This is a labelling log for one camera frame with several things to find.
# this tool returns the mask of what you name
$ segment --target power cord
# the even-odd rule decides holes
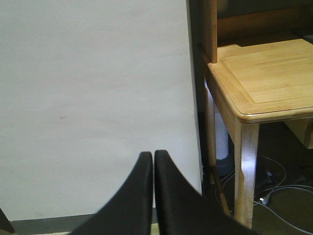
[[[265,157],[265,156],[262,156],[262,155],[258,155],[258,157],[262,157],[264,159],[267,159],[267,160],[270,160],[274,163],[276,163],[277,165],[279,165],[281,167],[281,169],[283,170],[284,172],[284,177],[283,179],[277,184],[275,185],[274,187],[271,187],[271,188],[267,188],[261,192],[259,192],[258,194],[256,194],[254,196],[254,198],[258,198],[258,196],[264,192],[267,192],[269,191],[268,194],[266,194],[266,196],[264,197],[259,197],[259,200],[260,201],[254,201],[254,206],[257,206],[257,205],[260,205],[264,208],[266,208],[267,210],[269,210],[271,213],[273,213],[275,216],[277,216],[279,219],[281,219],[283,222],[285,222],[286,224],[288,224],[289,226],[293,227],[294,229],[297,229],[298,231],[301,231],[303,233],[306,233],[306,234],[310,234],[310,235],[313,235],[312,232],[309,232],[309,231],[306,231],[306,230],[303,230],[293,224],[291,224],[290,222],[288,222],[287,220],[285,220],[284,218],[282,218],[278,213],[274,212],[271,208],[269,208],[267,206],[267,204],[269,203],[269,199],[271,197],[271,195],[276,192],[276,191],[280,191],[280,190],[283,190],[283,189],[288,189],[288,188],[293,188],[293,189],[297,189],[297,190],[302,190],[302,191],[306,191],[306,192],[309,192],[309,193],[312,193],[313,194],[313,191],[310,191],[308,189],[305,189],[305,188],[310,188],[310,189],[313,189],[313,187],[311,186],[307,186],[307,185],[285,185],[285,186],[281,186],[281,184],[285,181],[286,177],[287,177],[287,171],[286,169],[279,163],[277,162],[276,160],[273,160],[271,158],[268,158],[268,157]],[[224,181],[222,187],[224,188],[225,185],[232,179],[232,177],[235,175],[234,174],[234,171],[235,170],[232,170],[229,174],[227,174],[225,177],[223,177],[221,179],[221,182]],[[221,206],[221,203],[219,202],[218,200],[218,197],[217,197],[217,190],[215,189],[215,199],[217,201],[217,203]]]

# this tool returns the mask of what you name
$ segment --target floor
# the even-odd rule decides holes
[[[68,232],[45,234],[45,235],[67,235],[67,234],[68,234]],[[158,225],[157,224],[152,224],[151,225],[151,235],[159,235]]]
[[[261,169],[266,168],[272,176],[272,182],[256,188],[255,193],[266,187],[274,186],[282,181],[283,169],[275,162],[262,156],[271,158],[280,163],[287,171],[287,178],[283,185],[304,184],[313,186],[313,149],[306,149],[283,122],[262,124],[260,126],[258,164]],[[258,182],[265,182],[261,170],[257,173]],[[215,200],[215,188],[207,183],[205,177],[204,191],[206,197]],[[234,180],[226,183],[224,192],[233,210]],[[313,194],[296,189],[284,189],[272,194],[268,206],[291,224],[313,234]],[[253,230],[261,235],[302,235],[305,234],[290,225],[287,225],[272,212],[262,206],[255,206],[253,212]]]

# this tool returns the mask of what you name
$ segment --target light wood surface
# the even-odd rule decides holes
[[[235,125],[235,219],[252,227],[259,125]]]
[[[201,1],[203,30],[202,45],[210,63],[217,62],[217,1]]]
[[[214,115],[214,101],[211,93],[209,92],[206,82],[204,81],[204,92],[205,92],[205,128],[206,128],[206,139],[207,139],[207,153],[208,162],[212,167],[216,167],[216,137],[215,137],[215,115]],[[210,171],[210,183],[214,184],[214,175]]]
[[[244,123],[304,118],[313,113],[313,45],[291,39],[251,46],[243,38],[218,48],[208,64],[237,118]]]

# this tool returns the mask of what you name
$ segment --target chair leg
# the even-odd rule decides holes
[[[215,114],[214,114],[214,100],[206,85],[204,79],[205,92],[205,128],[207,152],[210,166],[216,167],[216,139],[215,139]],[[210,183],[214,184],[212,171],[210,171]]]
[[[252,227],[259,124],[235,123],[235,219]]]

